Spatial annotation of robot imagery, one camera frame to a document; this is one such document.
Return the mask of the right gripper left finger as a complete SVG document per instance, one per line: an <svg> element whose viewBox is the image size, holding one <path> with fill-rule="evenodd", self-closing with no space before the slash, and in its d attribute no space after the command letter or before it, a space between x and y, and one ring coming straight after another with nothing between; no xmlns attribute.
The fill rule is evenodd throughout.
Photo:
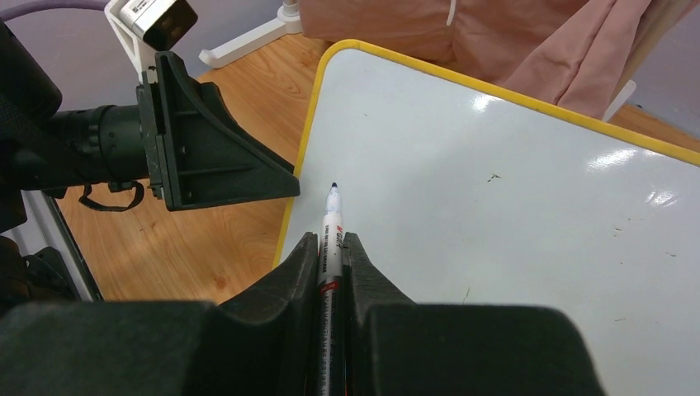
<svg viewBox="0 0 700 396"><path fill-rule="evenodd" d="M4 395L302 395L318 238L223 304L22 304L1 321Z"/></svg>

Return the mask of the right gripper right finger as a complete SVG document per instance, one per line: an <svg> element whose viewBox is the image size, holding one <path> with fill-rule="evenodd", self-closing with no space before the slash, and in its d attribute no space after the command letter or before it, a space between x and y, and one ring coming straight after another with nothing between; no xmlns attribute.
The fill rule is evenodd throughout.
<svg viewBox="0 0 700 396"><path fill-rule="evenodd" d="M601 395L577 327L540 306L418 304L343 241L350 395Z"/></svg>

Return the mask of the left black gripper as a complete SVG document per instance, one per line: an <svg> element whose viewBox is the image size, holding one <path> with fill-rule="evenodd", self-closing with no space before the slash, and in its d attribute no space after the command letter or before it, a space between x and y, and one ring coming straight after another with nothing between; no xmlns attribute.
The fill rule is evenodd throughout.
<svg viewBox="0 0 700 396"><path fill-rule="evenodd" d="M171 51L137 87L149 188L168 210L294 197L294 167L243 129L220 89L191 78Z"/></svg>

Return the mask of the white blue whiteboard marker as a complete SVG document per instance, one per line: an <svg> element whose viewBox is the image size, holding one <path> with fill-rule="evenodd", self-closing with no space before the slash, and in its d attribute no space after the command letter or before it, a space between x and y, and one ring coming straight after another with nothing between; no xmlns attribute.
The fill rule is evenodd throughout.
<svg viewBox="0 0 700 396"><path fill-rule="evenodd" d="M334 182L326 198L319 240L319 321L312 395L346 393L343 238L342 201L338 184Z"/></svg>

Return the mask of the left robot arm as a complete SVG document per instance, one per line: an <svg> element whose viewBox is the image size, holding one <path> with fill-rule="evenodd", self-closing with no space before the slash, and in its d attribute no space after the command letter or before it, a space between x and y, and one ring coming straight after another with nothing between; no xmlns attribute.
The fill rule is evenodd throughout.
<svg viewBox="0 0 700 396"><path fill-rule="evenodd" d="M132 106L61 111L62 95L12 31L1 29L1 230L28 220L22 195L62 198L107 212L92 189L146 191L170 211L298 196L293 166L247 133L220 89L191 78L182 59L159 51Z"/></svg>

